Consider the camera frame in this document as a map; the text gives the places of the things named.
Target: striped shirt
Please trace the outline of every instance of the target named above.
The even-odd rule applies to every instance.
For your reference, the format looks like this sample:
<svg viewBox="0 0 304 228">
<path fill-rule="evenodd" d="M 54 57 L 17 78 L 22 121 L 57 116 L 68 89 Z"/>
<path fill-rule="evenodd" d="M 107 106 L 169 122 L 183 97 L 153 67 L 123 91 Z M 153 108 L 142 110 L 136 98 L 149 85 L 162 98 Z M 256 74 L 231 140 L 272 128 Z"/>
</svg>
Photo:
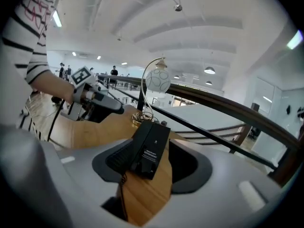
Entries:
<svg viewBox="0 0 304 228">
<path fill-rule="evenodd" d="M 31 84 L 42 73 L 49 71 L 46 50 L 47 24 L 57 3 L 58 0 L 22 0 L 3 30 L 0 53 L 5 54 L 9 61 L 9 65 L 8 63 L 5 65 L 6 67 L 15 67 L 21 76 L 19 80 L 26 80 L 28 84 Z M 8 78 L 10 75 L 14 78 L 10 69 L 5 70 Z M 19 85 L 16 82 L 14 88 L 19 87 L 19 90 L 24 91 L 24 94 L 29 93 Z M 22 95 L 21 98 L 28 99 L 28 97 L 29 95 Z M 16 126 L 34 131 L 41 139 L 41 133 L 35 128 L 35 124 L 25 107 L 25 102 L 22 107 L 23 109 L 21 113 L 19 111 L 17 117 Z"/>
</svg>

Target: handrail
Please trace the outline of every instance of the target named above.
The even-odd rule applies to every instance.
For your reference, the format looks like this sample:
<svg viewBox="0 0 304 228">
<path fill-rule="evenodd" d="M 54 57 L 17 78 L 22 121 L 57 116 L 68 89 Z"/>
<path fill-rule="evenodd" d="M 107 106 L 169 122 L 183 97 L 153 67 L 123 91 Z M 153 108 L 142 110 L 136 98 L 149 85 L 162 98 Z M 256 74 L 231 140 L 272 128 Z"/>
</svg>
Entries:
<svg viewBox="0 0 304 228">
<path fill-rule="evenodd" d="M 222 127 L 222 128 L 214 128 L 214 129 L 208 129 L 209 132 L 220 132 L 220 131 L 225 131 L 225 130 L 231 130 L 235 128 L 240 128 L 244 127 L 246 124 L 239 124 L 239 125 L 234 125 L 230 127 Z M 176 133 L 195 133 L 195 131 L 175 131 Z"/>
<path fill-rule="evenodd" d="M 133 77 L 103 75 L 103 78 L 125 81 L 135 85 L 140 85 L 141 83 L 141 79 Z M 250 124 L 253 127 L 260 129 L 261 131 L 284 144 L 289 149 L 300 149 L 299 141 L 287 130 L 272 122 L 263 115 L 259 114 L 258 112 L 237 102 L 208 92 L 175 84 L 171 84 L 167 93 L 197 102 L 201 105 L 208 106 L 227 115 L 235 117 L 247 124 Z"/>
<path fill-rule="evenodd" d="M 135 99 L 135 100 L 139 101 L 139 99 L 137 97 L 133 96 L 133 95 L 130 95 L 130 94 L 128 94 L 128 93 L 126 93 L 126 92 L 124 92 L 122 90 L 119 90 L 119 89 L 116 89 L 116 90 L 119 91 L 119 92 L 121 92 L 121 93 L 123 93 L 123 94 L 125 94 L 125 95 L 127 95 L 127 96 L 129 96 L 132 99 Z M 222 137 L 219 137 L 218 135 L 213 134 L 213 133 L 209 132 L 208 130 L 205 130 L 205 129 L 197 127 L 197 126 L 194 126 L 194 125 L 188 123 L 187 121 L 179 118 L 178 116 L 175 116 L 175 115 L 173 115 L 173 114 L 171 114 L 169 112 L 166 112 L 166 111 L 164 111 L 164 110 L 162 110 L 162 109 L 160 109 L 160 108 L 158 108 L 158 107 L 156 107 L 154 105 L 151 105 L 151 107 L 153 108 L 153 110 L 161 113 L 162 115 L 167 116 L 167 117 L 173 119 L 174 121 L 176 121 L 176 122 L 178 122 L 178 123 L 180 123 L 180 124 L 182 124 L 182 125 L 190 128 L 190 129 L 192 129 L 192 130 L 194 130 L 194 131 L 196 131 L 196 132 L 198 132 L 198 133 L 200 133 L 200 134 L 202 134 L 202 135 L 204 135 L 204 136 L 206 136 L 206 137 L 208 137 L 208 138 L 216 141 L 217 143 L 222 144 L 222 145 L 230 148 L 232 151 L 239 152 L 240 154 L 243 154 L 244 156 L 247 156 L 247 157 L 249 157 L 249 158 L 251 158 L 251 159 L 253 159 L 253 160 L 255 160 L 255 161 L 257 161 L 257 162 L 259 162 L 261 164 L 263 164 L 263 165 L 266 165 L 266 166 L 270 167 L 273 170 L 276 169 L 276 167 L 273 165 L 273 163 L 269 162 L 268 160 L 266 160 L 266 159 L 264 159 L 262 157 L 259 157 L 259 156 L 255 155 L 253 153 L 249 153 L 249 152 L 241 149 L 238 145 L 236 145 L 235 143 L 233 143 L 231 141 L 228 141 L 228 140 L 226 140 L 226 139 L 224 139 Z"/>
<path fill-rule="evenodd" d="M 217 144 L 219 144 L 218 142 L 197 142 L 197 144 L 199 144 L 199 145 L 217 145 Z"/>
<path fill-rule="evenodd" d="M 110 96 L 112 96 L 116 101 L 119 101 L 121 104 L 124 104 L 120 99 L 118 99 L 115 95 L 113 95 L 112 93 L 108 92 L 108 94 Z"/>
<path fill-rule="evenodd" d="M 219 137 L 232 137 L 232 136 L 236 136 L 236 135 L 240 135 L 242 134 L 242 132 L 236 132 L 236 133 L 227 133 L 227 134 L 223 134 L 223 135 L 218 135 Z M 184 139 L 209 139 L 207 137 L 183 137 Z"/>
</svg>

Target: black cable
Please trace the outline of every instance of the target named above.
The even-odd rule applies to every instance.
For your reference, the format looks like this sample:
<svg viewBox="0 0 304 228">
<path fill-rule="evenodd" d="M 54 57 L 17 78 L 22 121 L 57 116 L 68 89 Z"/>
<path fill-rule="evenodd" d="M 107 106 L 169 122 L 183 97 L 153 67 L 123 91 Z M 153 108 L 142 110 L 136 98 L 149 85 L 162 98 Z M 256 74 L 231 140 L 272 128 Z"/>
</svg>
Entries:
<svg viewBox="0 0 304 228">
<path fill-rule="evenodd" d="M 49 139 L 50 139 L 50 137 L 51 137 L 51 133 L 52 133 L 52 130 L 53 130 L 55 121 L 56 121 L 56 119 L 57 119 L 57 117 L 58 117 L 58 115 L 59 115 L 59 113 L 60 113 L 60 110 L 61 110 L 61 108 L 62 108 L 64 102 L 65 102 L 65 100 L 62 100 L 62 102 L 61 102 L 61 104 L 60 104 L 60 106 L 59 106 L 59 108 L 58 108 L 58 110 L 57 110 L 57 112 L 56 112 L 56 115 L 55 115 L 55 117 L 54 117 L 54 119 L 53 119 L 51 128 L 50 128 L 50 130 L 49 130 L 49 132 L 48 132 L 48 137 L 47 137 L 47 141 L 48 141 L 48 142 L 49 142 Z"/>
<path fill-rule="evenodd" d="M 127 214 L 127 211 L 126 211 L 126 208 L 125 208 L 125 203 L 124 203 L 124 192 L 123 192 L 123 185 L 126 183 L 127 181 L 127 175 L 124 174 L 122 175 L 122 179 L 119 183 L 119 188 L 120 188 L 120 194 L 121 194 L 121 199 L 122 199 L 122 207 L 123 207 L 123 214 L 125 216 L 125 220 L 128 221 L 128 214 Z"/>
</svg>

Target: glass lamp shade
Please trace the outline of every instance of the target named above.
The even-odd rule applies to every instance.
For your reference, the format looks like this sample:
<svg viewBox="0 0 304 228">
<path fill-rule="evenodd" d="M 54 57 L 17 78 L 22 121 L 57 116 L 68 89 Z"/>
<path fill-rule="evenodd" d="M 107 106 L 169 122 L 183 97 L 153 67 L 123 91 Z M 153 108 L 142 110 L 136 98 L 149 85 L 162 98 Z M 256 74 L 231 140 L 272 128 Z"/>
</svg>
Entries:
<svg viewBox="0 0 304 228">
<path fill-rule="evenodd" d="M 170 75 L 162 68 L 150 71 L 146 77 L 147 88 L 151 91 L 166 92 L 170 84 Z"/>
</svg>

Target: lamp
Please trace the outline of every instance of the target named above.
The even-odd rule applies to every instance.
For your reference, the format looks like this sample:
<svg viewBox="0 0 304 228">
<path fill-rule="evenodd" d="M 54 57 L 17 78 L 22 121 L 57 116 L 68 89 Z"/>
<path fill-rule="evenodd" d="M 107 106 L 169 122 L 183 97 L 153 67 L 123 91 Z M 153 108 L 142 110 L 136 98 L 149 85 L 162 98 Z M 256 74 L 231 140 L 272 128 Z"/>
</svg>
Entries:
<svg viewBox="0 0 304 228">
<path fill-rule="evenodd" d="M 149 90 L 151 91 L 156 91 L 156 92 L 166 92 L 171 84 L 170 81 L 170 75 L 169 73 L 165 70 L 165 68 L 167 67 L 167 65 L 164 62 L 164 57 L 159 57 L 154 59 L 153 61 L 151 61 L 147 67 L 145 68 L 143 74 L 142 74 L 142 81 L 141 81 L 141 91 L 142 91 L 142 95 L 143 95 L 143 99 L 144 99 L 144 104 L 148 105 L 148 107 L 151 110 L 150 112 L 146 112 L 146 109 L 144 110 L 144 112 L 139 112 L 139 113 L 134 113 L 132 115 L 132 121 L 135 125 L 139 126 L 144 120 L 148 120 L 148 121 L 153 121 L 153 110 L 152 107 L 150 106 L 146 95 L 143 91 L 143 78 L 144 78 L 144 74 L 146 72 L 146 70 L 148 69 L 148 67 L 155 61 L 159 62 L 156 64 L 156 69 L 150 71 L 146 77 L 146 86 Z"/>
<path fill-rule="evenodd" d="M 204 72 L 207 73 L 207 74 L 215 74 L 214 68 L 212 68 L 210 66 L 206 67 L 206 69 L 204 70 Z"/>
</svg>

